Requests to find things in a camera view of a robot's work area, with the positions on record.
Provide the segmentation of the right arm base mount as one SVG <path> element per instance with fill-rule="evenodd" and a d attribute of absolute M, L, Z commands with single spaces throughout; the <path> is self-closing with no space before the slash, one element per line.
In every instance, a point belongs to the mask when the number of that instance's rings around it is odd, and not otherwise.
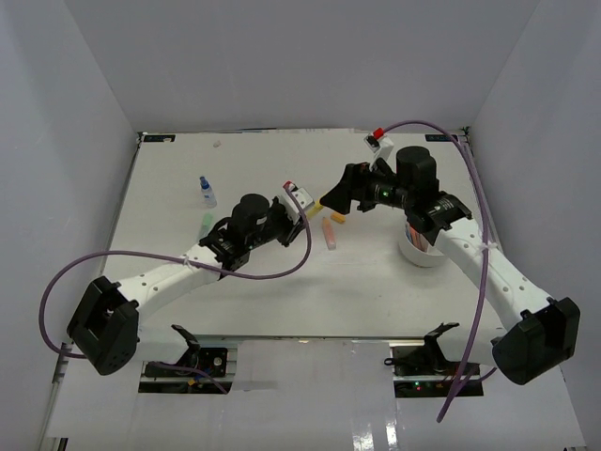
<path fill-rule="evenodd" d="M 439 338 L 456 322 L 441 323 L 428 332 L 420 344 L 403 343 L 391 346 L 391 354 L 383 364 L 393 370 L 393 388 L 397 399 L 446 398 L 458 379 L 462 350 L 457 358 L 448 360 L 439 345 Z"/>

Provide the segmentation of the yellow highlighter pen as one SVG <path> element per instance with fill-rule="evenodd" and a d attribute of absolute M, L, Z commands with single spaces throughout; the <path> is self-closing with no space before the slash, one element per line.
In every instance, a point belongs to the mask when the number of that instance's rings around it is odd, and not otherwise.
<path fill-rule="evenodd" d="M 321 211 L 323 210 L 323 206 L 319 203 L 316 202 L 313 207 L 311 207 L 307 212 L 306 212 L 306 217 L 308 220 L 311 220 L 312 218 L 314 218 L 316 215 L 318 215 Z"/>

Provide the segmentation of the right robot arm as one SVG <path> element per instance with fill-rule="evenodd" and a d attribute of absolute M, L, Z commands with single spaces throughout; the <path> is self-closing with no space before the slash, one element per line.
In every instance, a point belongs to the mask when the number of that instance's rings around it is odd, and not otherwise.
<path fill-rule="evenodd" d="M 452 260 L 496 312 L 505 333 L 491 341 L 495 366 L 524 385 L 570 359 L 576 350 L 580 310 L 570 298 L 555 300 L 533 284 L 497 248 L 483 241 L 483 224 L 454 195 L 442 191 L 427 148 L 397 151 L 396 168 L 349 163 L 320 203 L 347 215 L 377 205 L 404 211 L 410 226 Z"/>

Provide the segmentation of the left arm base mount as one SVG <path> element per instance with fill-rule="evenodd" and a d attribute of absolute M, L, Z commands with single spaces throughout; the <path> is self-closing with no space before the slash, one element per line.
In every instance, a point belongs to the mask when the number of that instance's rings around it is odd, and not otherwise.
<path fill-rule="evenodd" d="M 138 392 L 164 395 L 227 395 L 233 384 L 228 370 L 228 348 L 204 347 L 182 326 L 172 328 L 181 335 L 186 351 L 174 363 L 149 363 L 144 367 Z"/>

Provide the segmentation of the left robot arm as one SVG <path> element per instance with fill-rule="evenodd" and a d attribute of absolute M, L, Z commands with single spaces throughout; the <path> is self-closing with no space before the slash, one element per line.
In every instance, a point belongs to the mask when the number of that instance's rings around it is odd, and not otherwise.
<path fill-rule="evenodd" d="M 273 200 L 244 195 L 230 216 L 175 261 L 116 282 L 104 276 L 93 280 L 69 322 L 69 337 L 102 376 L 131 360 L 190 374 L 200 359 L 195 336 L 176 324 L 152 330 L 145 322 L 191 291 L 239 273 L 254 249 L 271 241 L 288 246 L 305 230 L 313 205 L 313 198 L 293 184 Z"/>

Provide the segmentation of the green highlighter pen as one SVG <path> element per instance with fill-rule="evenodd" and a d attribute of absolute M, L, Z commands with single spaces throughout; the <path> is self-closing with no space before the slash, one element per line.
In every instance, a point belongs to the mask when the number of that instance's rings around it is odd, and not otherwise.
<path fill-rule="evenodd" d="M 209 231 L 212 228 L 213 224 L 213 215 L 210 212 L 206 212 L 203 215 L 201 226 L 199 229 L 198 239 L 201 240 L 206 237 Z"/>

